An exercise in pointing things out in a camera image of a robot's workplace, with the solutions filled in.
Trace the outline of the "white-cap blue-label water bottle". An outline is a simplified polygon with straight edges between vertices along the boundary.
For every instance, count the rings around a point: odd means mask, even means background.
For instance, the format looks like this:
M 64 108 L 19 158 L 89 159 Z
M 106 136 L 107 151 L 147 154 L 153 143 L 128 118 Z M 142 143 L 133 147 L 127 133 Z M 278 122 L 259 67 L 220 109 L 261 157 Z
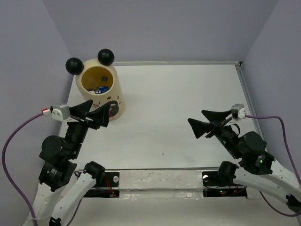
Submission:
M 99 95 L 99 94 L 106 93 L 109 89 L 110 88 L 107 86 L 99 86 L 99 87 L 92 88 L 89 92 L 92 94 Z

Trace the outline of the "blue-cap water bottle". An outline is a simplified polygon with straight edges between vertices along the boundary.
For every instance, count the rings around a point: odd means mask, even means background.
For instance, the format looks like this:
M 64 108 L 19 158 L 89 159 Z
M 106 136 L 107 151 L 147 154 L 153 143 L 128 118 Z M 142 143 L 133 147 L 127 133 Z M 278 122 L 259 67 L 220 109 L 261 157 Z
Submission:
M 107 81 L 108 81 L 108 77 L 102 76 L 102 82 L 107 82 Z

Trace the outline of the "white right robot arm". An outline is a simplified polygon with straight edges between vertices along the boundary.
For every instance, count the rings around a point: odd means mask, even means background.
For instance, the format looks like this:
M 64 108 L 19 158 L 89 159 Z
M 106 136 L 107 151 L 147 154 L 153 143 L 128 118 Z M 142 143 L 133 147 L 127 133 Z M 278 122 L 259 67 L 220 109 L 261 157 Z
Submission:
M 240 135 L 232 129 L 239 121 L 255 117 L 247 115 L 243 105 L 234 105 L 225 112 L 202 110 L 202 114 L 207 122 L 188 119 L 195 137 L 216 137 L 232 158 L 239 161 L 238 164 L 223 161 L 216 173 L 217 181 L 225 186 L 240 184 L 252 188 L 261 196 L 270 195 L 292 211 L 287 217 L 299 216 L 301 177 L 294 162 L 291 172 L 266 151 L 267 143 L 257 132 Z

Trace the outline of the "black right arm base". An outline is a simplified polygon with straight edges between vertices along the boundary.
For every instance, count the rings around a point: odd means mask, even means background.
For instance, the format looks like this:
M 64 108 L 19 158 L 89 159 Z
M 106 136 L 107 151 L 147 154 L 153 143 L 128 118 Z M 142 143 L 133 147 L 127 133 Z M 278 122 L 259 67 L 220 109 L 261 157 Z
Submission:
M 217 171 L 202 171 L 203 197 L 247 197 L 246 186 L 222 182 Z

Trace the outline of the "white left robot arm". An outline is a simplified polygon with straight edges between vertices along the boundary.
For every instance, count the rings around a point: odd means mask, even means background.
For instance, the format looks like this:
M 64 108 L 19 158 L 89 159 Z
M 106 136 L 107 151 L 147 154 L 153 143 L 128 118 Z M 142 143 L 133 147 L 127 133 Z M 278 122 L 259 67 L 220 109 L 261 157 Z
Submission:
M 69 183 L 77 164 L 77 159 L 87 131 L 107 127 L 109 124 L 110 103 L 105 103 L 91 111 L 92 100 L 79 105 L 53 105 L 42 110 L 42 115 L 66 122 L 67 131 L 64 137 L 51 135 L 44 139 L 39 157 L 44 160 L 33 212 L 29 214 L 26 226 L 61 226 L 66 221 L 76 204 L 93 186 L 99 186 L 105 178 L 105 167 L 91 161 L 87 163 L 77 182 L 70 191 L 60 198 L 62 191 Z

